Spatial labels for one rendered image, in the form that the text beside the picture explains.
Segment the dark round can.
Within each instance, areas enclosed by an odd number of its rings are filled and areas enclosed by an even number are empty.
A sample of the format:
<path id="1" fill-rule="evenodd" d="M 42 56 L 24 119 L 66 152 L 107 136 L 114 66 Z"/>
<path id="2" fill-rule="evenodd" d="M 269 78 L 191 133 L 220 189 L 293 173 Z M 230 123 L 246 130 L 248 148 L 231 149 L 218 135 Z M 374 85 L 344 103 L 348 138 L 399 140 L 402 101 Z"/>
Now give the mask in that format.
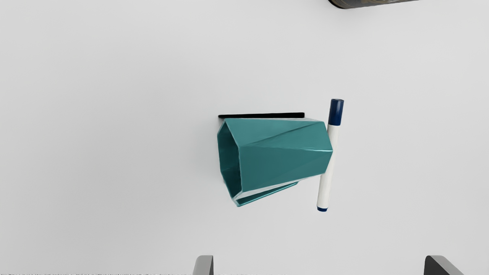
<path id="1" fill-rule="evenodd" d="M 418 0 L 328 0 L 332 5 L 340 9 L 355 9 L 370 6 L 390 5 L 402 2 Z"/>

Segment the white marker with blue cap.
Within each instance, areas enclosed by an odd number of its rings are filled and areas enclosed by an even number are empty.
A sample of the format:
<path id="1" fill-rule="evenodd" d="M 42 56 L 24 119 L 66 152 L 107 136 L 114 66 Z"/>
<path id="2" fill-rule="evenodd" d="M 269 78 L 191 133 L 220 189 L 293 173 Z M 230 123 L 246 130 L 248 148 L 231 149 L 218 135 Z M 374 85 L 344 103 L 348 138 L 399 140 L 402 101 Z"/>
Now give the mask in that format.
<path id="1" fill-rule="evenodd" d="M 318 211 L 321 212 L 326 212 L 329 207 L 332 176 L 334 174 L 335 160 L 337 157 L 337 145 L 343 113 L 343 105 L 344 101 L 342 99 L 332 99 L 330 103 L 327 131 L 330 143 L 332 145 L 332 155 L 325 173 L 320 176 L 316 207 Z"/>

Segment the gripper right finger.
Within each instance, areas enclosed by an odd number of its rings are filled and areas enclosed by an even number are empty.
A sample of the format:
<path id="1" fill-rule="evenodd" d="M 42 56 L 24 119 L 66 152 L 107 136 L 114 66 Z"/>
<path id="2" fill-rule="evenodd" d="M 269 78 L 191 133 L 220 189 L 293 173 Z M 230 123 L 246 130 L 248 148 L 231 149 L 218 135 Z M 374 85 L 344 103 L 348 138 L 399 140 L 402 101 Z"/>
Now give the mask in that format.
<path id="1" fill-rule="evenodd" d="M 426 256 L 424 262 L 424 275 L 464 275 L 446 257 L 433 255 Z"/>

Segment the teal faceted mug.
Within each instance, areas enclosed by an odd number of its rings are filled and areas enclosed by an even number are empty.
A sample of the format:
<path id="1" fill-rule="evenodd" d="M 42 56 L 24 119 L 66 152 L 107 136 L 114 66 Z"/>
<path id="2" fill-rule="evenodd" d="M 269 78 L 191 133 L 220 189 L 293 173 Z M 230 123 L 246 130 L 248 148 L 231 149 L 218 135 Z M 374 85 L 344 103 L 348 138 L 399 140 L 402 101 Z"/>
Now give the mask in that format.
<path id="1" fill-rule="evenodd" d="M 218 131 L 220 172 L 238 207 L 324 174 L 333 148 L 325 122 L 226 118 Z"/>

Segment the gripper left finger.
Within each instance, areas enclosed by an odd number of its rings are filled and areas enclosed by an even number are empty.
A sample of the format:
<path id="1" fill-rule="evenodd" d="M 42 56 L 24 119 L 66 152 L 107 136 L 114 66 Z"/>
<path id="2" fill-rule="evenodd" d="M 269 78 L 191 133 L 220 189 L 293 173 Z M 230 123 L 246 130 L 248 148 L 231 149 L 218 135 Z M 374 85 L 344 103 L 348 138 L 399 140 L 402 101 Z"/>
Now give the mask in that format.
<path id="1" fill-rule="evenodd" d="M 214 275 L 214 258 L 212 255 L 198 256 L 192 275 Z"/>

